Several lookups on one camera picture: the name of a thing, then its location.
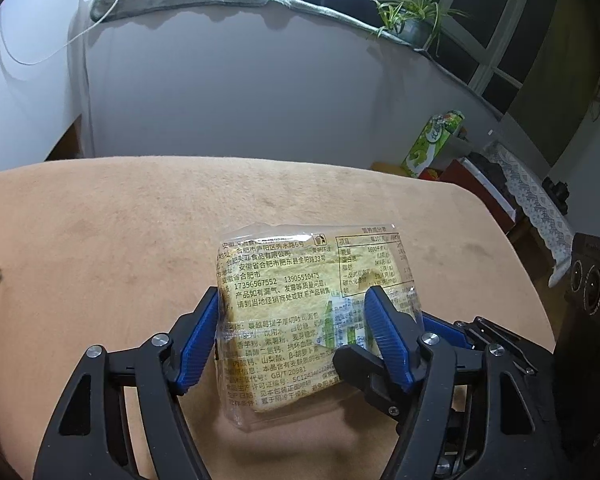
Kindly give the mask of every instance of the gray cloth on window sill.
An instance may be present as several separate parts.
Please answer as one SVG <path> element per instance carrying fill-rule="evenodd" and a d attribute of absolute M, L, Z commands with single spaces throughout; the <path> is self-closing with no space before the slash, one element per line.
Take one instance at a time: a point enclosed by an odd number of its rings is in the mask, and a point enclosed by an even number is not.
<path fill-rule="evenodd" d="M 90 12 L 91 19 L 94 22 L 97 22 L 99 19 L 101 19 L 105 15 L 105 13 L 111 8 L 114 1 L 115 0 L 93 0 L 93 2 L 91 3 Z M 104 22 L 114 22 L 115 20 L 122 20 L 123 18 L 141 16 L 142 14 L 147 14 L 148 12 L 155 12 L 156 10 L 184 9 L 186 7 L 202 7 L 212 5 L 230 7 L 263 7 L 270 2 L 280 4 L 291 10 L 304 12 L 305 14 L 323 16 L 330 20 L 345 23 L 346 25 L 349 25 L 351 27 L 364 30 L 369 34 L 376 35 L 378 31 L 375 27 L 360 22 L 360 20 L 356 20 L 355 18 L 347 16 L 346 14 L 338 12 L 337 10 L 310 4 L 302 0 L 119 0 L 116 7 L 114 7 L 111 13 L 104 19 Z M 482 96 L 476 94 L 463 81 L 461 81 L 451 72 L 441 67 L 438 63 L 436 63 L 436 61 L 426 50 L 423 50 L 421 48 L 415 48 L 411 45 L 411 43 L 408 43 L 407 41 L 404 41 L 401 38 L 394 36 L 393 34 L 388 33 L 386 31 L 383 31 L 381 33 L 381 36 L 386 40 L 393 41 L 394 43 L 408 46 L 415 52 L 425 56 L 427 59 L 432 61 L 439 70 L 445 73 L 446 76 L 453 79 L 456 83 L 460 84 L 467 91 L 471 92 L 472 95 L 477 97 L 482 102 L 482 104 L 484 104 L 493 113 L 493 115 L 497 119 L 500 119 L 502 117 L 502 114 L 499 111 L 497 111 L 496 108 L 494 108 L 490 103 L 485 101 Z"/>

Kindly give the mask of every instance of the white lace cloth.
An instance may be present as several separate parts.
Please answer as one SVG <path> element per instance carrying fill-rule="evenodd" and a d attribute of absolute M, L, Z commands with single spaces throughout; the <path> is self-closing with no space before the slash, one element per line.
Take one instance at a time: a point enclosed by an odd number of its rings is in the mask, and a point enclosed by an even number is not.
<path fill-rule="evenodd" d="M 573 229 L 542 189 L 542 181 L 499 142 L 485 149 L 490 162 L 498 164 L 507 179 L 507 189 L 551 251 L 555 260 L 549 286 L 555 286 L 571 267 Z"/>

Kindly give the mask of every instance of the metal bolt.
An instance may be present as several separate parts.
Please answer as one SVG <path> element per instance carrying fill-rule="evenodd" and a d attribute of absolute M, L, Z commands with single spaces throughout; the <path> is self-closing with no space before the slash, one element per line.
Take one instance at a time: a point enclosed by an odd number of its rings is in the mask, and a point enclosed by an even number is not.
<path fill-rule="evenodd" d="M 438 334 L 433 332 L 425 332 L 422 334 L 422 340 L 429 346 L 437 345 L 440 342 Z"/>
<path fill-rule="evenodd" d="M 151 338 L 151 344 L 154 346 L 165 346 L 169 342 L 169 336 L 166 334 L 156 334 Z"/>
<path fill-rule="evenodd" d="M 441 456 L 436 466 L 436 476 L 442 478 L 449 474 L 451 471 L 451 462 L 446 456 Z"/>
<path fill-rule="evenodd" d="M 100 354 L 102 354 L 102 346 L 100 346 L 100 345 L 90 346 L 89 348 L 87 348 L 87 351 L 85 353 L 87 354 L 87 357 L 90 357 L 92 359 L 94 357 L 98 357 Z"/>
<path fill-rule="evenodd" d="M 504 346 L 499 345 L 498 343 L 491 343 L 489 345 L 489 352 L 496 357 L 500 357 L 501 355 L 504 355 Z"/>

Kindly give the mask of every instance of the clear plastic packaging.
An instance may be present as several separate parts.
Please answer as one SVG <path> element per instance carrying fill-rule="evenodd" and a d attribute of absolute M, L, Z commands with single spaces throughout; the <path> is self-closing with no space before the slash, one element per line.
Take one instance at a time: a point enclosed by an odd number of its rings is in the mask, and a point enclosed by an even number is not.
<path fill-rule="evenodd" d="M 227 236 L 217 272 L 218 391 L 244 430 L 331 409 L 350 391 L 332 387 L 340 381 L 331 360 L 351 343 L 378 353 L 363 313 L 370 286 L 422 324 L 392 224 L 253 225 Z"/>

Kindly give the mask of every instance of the table surface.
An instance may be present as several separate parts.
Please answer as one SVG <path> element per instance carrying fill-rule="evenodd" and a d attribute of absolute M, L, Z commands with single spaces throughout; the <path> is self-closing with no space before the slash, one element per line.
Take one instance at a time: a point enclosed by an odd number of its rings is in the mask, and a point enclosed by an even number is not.
<path fill-rule="evenodd" d="M 168 330 L 216 282 L 222 234 L 253 222 L 394 223 L 424 310 L 482 315 L 553 349 L 532 283 L 480 199 L 367 170 L 238 158 L 46 162 L 0 173 L 0 440 L 29 479 L 49 417 L 85 349 Z M 214 366 L 182 399 L 214 480 L 378 478 L 392 421 L 354 396 L 253 433 L 220 413 Z M 137 397 L 129 422 L 151 476 Z"/>

